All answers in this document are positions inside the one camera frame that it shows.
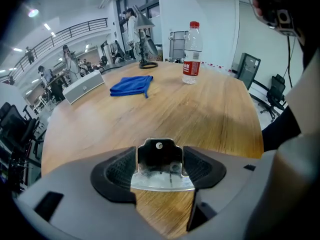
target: wooden table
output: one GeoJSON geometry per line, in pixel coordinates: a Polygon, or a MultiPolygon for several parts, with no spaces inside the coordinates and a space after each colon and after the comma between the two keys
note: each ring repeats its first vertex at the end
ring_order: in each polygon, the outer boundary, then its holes
{"type": "MultiPolygon", "coordinates": [[[[103,76],[100,85],[70,105],[61,102],[47,128],[42,174],[76,159],[140,146],[145,139],[172,138],[179,146],[196,146],[248,158],[260,158],[263,140],[254,104],[243,82],[213,69],[200,69],[196,84],[184,84],[182,65],[159,62],[154,69],[127,65],[103,76]],[[153,76],[143,94],[111,97],[122,77],[153,76]]],[[[137,210],[168,238],[186,233],[193,191],[153,192],[132,189],[137,210]]]]}

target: black office chair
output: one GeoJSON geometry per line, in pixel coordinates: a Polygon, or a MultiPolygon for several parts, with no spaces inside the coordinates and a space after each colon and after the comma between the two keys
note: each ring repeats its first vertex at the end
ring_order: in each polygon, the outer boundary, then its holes
{"type": "Polygon", "coordinates": [[[31,141],[35,142],[35,149],[38,149],[38,145],[44,142],[35,137],[35,131],[40,122],[38,119],[32,118],[29,114],[29,119],[26,120],[23,118],[15,105],[11,105],[9,108],[8,103],[4,105],[5,107],[2,106],[0,109],[2,112],[6,111],[0,118],[1,135],[8,144],[26,156],[29,156],[28,152],[30,151],[31,141]]]}
{"type": "Polygon", "coordinates": [[[270,103],[270,106],[267,104],[263,104],[265,109],[260,111],[261,114],[266,111],[269,112],[269,114],[271,116],[271,123],[276,118],[275,107],[282,110],[282,111],[285,110],[284,106],[282,104],[280,104],[280,101],[284,101],[283,92],[286,88],[284,82],[285,82],[285,79],[283,77],[281,77],[280,75],[277,75],[276,77],[274,77],[274,76],[272,77],[271,88],[266,94],[266,97],[267,97],[268,102],[270,103]]]}

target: black cable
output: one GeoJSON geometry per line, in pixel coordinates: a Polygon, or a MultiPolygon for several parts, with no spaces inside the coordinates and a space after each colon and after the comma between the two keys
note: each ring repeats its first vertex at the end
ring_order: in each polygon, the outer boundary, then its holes
{"type": "Polygon", "coordinates": [[[286,37],[286,40],[287,40],[287,43],[288,43],[288,66],[284,72],[284,75],[283,75],[283,78],[285,77],[287,71],[288,71],[288,76],[289,76],[289,82],[290,82],[290,86],[291,88],[293,87],[292,85],[292,81],[291,81],[291,76],[290,76],[290,61],[291,61],[291,57],[292,57],[292,54],[294,52],[294,48],[295,48],[295,43],[296,43],[296,38],[294,38],[294,41],[293,41],[293,46],[292,46],[292,52],[291,52],[291,48],[290,48],[290,39],[289,39],[289,36],[286,37]]]}

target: blue towel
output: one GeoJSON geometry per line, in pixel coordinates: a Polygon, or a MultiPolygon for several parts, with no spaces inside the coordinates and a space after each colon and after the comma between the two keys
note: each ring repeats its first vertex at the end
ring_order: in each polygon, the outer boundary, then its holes
{"type": "Polygon", "coordinates": [[[110,95],[127,96],[144,94],[148,98],[147,90],[153,78],[151,75],[123,77],[120,82],[111,87],[110,95]]]}

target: white box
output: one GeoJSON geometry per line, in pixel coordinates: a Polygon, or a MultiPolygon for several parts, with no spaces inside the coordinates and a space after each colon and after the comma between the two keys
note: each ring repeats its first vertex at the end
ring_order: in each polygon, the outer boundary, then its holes
{"type": "Polygon", "coordinates": [[[95,70],[78,81],[70,84],[67,88],[65,88],[62,93],[66,100],[72,104],[76,100],[80,99],[83,95],[87,94],[94,88],[99,85],[104,84],[104,79],[99,70],[95,70]]]}

